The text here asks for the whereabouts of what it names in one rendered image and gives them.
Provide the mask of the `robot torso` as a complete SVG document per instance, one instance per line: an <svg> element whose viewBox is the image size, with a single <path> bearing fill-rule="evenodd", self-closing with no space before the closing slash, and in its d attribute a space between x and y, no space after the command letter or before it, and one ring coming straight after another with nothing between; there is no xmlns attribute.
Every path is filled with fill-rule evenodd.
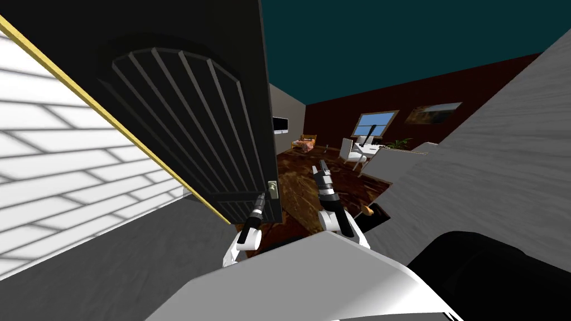
<svg viewBox="0 0 571 321"><path fill-rule="evenodd" d="M339 321L415 313L463 321L406 266L320 232L190 280L146 321Z"/></svg>

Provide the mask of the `black ribbed door leaf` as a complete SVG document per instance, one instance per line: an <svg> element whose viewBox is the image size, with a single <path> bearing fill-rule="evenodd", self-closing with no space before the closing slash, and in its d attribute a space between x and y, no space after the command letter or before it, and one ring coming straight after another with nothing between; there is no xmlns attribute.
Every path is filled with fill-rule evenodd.
<svg viewBox="0 0 571 321"><path fill-rule="evenodd" d="M261 0L0 0L4 17L230 223L282 221Z"/></svg>

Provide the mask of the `blue window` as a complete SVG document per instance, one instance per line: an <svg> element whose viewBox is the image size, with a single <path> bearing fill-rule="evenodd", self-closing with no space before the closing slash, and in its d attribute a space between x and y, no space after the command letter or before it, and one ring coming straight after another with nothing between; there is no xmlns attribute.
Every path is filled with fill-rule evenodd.
<svg viewBox="0 0 571 321"><path fill-rule="evenodd" d="M371 137L381 137L387 130L390 123L399 113L398 110L383 111L378 113L365 113L359 116L355 128L351 134L352 137L367 136L372 129L374 131Z"/></svg>

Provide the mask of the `orange bed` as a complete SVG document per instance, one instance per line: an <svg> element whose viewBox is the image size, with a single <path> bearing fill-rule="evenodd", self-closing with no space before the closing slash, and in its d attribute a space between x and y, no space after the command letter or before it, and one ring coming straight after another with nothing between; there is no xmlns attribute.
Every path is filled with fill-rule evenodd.
<svg viewBox="0 0 571 321"><path fill-rule="evenodd" d="M316 144L316 135L302 134L298 140L291 142L291 149L301 148L303 153L308 153Z"/></svg>

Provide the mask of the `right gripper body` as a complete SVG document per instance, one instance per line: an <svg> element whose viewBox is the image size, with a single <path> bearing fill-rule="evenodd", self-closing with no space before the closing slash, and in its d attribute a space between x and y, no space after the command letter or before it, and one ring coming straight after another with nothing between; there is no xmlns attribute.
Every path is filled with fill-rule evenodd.
<svg viewBox="0 0 571 321"><path fill-rule="evenodd" d="M334 193L330 171L316 171L313 177L319 193Z"/></svg>

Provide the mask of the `white table with black lamp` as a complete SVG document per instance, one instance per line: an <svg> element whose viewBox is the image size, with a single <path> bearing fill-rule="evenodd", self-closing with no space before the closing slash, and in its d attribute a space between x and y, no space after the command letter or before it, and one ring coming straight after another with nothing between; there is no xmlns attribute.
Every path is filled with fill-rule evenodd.
<svg viewBox="0 0 571 321"><path fill-rule="evenodd" d="M366 132L366 136L362 136L359 135L357 136L357 140L356 143L354 144L354 146L352 147L352 152L356 152L359 155L361 155L362 157L368 157L371 158L372 156L374 156L377 151L379 151L381 148L385 148L384 145L382 144L374 144L373 140L373 132L376 130L377 125L374 124L372 125L369 130Z"/></svg>

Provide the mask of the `dark landscape wall picture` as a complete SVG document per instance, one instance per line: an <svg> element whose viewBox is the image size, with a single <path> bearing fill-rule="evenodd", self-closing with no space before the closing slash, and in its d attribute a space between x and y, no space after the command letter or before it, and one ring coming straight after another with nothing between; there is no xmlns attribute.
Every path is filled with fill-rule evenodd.
<svg viewBox="0 0 571 321"><path fill-rule="evenodd" d="M411 111L404 123L412 125L440 124L445 122L461 104L461 102L458 102L420 106Z"/></svg>

